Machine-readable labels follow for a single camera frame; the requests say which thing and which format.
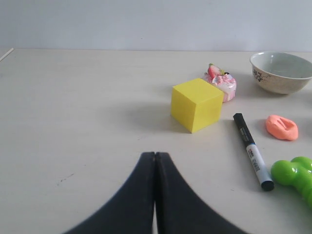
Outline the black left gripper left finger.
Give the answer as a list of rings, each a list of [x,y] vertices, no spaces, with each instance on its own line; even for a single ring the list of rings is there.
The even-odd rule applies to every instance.
[[[141,154],[122,187],[68,234],[151,234],[154,216],[155,153]]]

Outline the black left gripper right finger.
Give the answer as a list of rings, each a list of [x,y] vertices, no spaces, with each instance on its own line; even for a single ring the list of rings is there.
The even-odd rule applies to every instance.
[[[159,234],[244,234],[187,184],[168,153],[156,153],[155,202]]]

